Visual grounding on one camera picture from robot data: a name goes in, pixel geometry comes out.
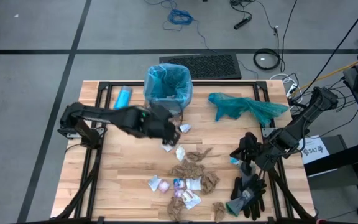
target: wooden table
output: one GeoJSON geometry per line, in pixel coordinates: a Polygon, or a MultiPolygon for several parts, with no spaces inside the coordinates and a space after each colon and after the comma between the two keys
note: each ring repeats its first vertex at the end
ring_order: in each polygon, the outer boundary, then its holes
{"type": "MultiPolygon", "coordinates": [[[[225,80],[220,82],[243,82],[245,80],[225,80]]],[[[285,89],[281,80],[266,80],[270,101],[287,104],[285,89]]],[[[99,81],[84,81],[79,102],[94,106],[99,81]]],[[[112,89],[111,107],[117,99],[121,87],[112,89]]],[[[143,105],[143,87],[133,86],[131,105],[143,105]]],[[[254,98],[254,92],[248,86],[194,86],[193,99],[185,109],[184,124],[191,124],[192,129],[182,134],[179,144],[186,152],[201,151],[209,147],[213,150],[207,158],[202,160],[207,171],[215,171],[221,179],[216,190],[209,195],[198,194],[202,202],[191,210],[183,210],[183,219],[192,221],[211,221],[213,213],[211,207],[214,202],[229,201],[234,186],[234,179],[239,176],[236,166],[230,164],[229,154],[238,147],[239,139],[251,131],[262,140],[258,121],[250,113],[244,113],[238,120],[227,117],[215,122],[216,107],[208,102],[208,95],[212,92],[222,92],[232,96],[254,98]]],[[[291,121],[288,110],[275,119],[276,127],[284,127],[291,121]]],[[[79,139],[69,141],[68,146],[78,144],[79,139]]],[[[104,216],[106,220],[141,220],[163,221],[169,220],[167,205],[173,195],[173,187],[165,194],[159,190],[152,192],[148,181],[158,175],[172,184],[174,177],[167,175],[168,171],[180,162],[175,157],[175,151],[165,152],[161,149],[160,139],[137,139],[109,125],[104,139],[101,167],[99,171],[96,197],[94,201],[93,220],[104,216]]],[[[57,188],[55,203],[51,217],[58,215],[70,202],[78,190],[81,171],[85,158],[85,149],[81,146],[70,149],[63,162],[63,169],[57,188]]],[[[284,159],[287,182],[294,196],[311,215],[314,206],[311,198],[308,180],[300,154],[294,154],[284,159]]],[[[267,220],[275,216],[269,178],[266,175],[267,193],[264,194],[266,209],[258,220],[267,220]]],[[[285,202],[279,191],[282,214],[285,217],[285,202]]],[[[86,203],[83,204],[82,215],[85,215],[86,203]]],[[[243,221],[243,215],[234,217],[226,215],[224,221],[243,221]]]]}

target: black floor mat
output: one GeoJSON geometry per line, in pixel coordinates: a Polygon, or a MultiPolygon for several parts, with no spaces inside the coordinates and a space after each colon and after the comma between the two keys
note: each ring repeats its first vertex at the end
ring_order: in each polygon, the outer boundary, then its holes
{"type": "Polygon", "coordinates": [[[235,54],[160,57],[160,63],[186,66],[192,79],[241,79],[235,54]]]}

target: crumpled brown paper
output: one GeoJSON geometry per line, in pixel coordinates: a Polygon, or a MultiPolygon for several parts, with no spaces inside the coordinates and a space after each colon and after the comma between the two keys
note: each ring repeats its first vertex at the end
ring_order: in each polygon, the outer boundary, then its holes
{"type": "Polygon", "coordinates": [[[226,209],[222,202],[213,203],[213,212],[215,213],[215,222],[220,222],[226,215],[226,209]]]}
{"type": "Polygon", "coordinates": [[[214,172],[205,173],[201,178],[201,193],[203,195],[212,193],[219,181],[219,177],[214,172]]]}
{"type": "Polygon", "coordinates": [[[207,148],[207,150],[205,150],[204,153],[187,152],[186,156],[187,156],[187,159],[189,159],[190,161],[199,162],[199,161],[202,161],[206,157],[207,153],[209,153],[211,150],[212,150],[212,148],[207,148]]]}
{"type": "Polygon", "coordinates": [[[197,178],[203,175],[204,165],[197,165],[195,162],[188,162],[186,159],[180,165],[174,166],[169,175],[179,178],[197,178]]]}
{"type": "Polygon", "coordinates": [[[172,197],[167,207],[167,212],[171,220],[180,221],[181,211],[184,207],[185,203],[181,198],[172,197]]]}

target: blue plastic bag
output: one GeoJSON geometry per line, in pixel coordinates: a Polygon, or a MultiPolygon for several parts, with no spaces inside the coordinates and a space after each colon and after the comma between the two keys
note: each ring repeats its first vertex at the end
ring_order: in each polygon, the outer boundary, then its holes
{"type": "Polygon", "coordinates": [[[211,93],[208,100],[218,107],[215,121],[219,121],[225,114],[233,119],[238,119],[242,113],[250,111],[266,127],[270,124],[271,119],[288,110],[285,105],[255,101],[251,98],[236,98],[224,93],[211,93]]]}
{"type": "Polygon", "coordinates": [[[143,94],[150,104],[162,105],[172,114],[181,113],[193,94],[190,71],[182,65],[153,65],[147,70],[143,94]]]}

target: blue bottle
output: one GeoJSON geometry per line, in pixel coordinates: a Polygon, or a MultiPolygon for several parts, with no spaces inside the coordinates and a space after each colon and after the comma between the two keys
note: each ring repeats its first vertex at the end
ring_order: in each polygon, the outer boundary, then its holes
{"type": "Polygon", "coordinates": [[[119,109],[128,106],[129,100],[131,100],[132,88],[129,86],[123,86],[119,92],[114,109],[119,109]]]}

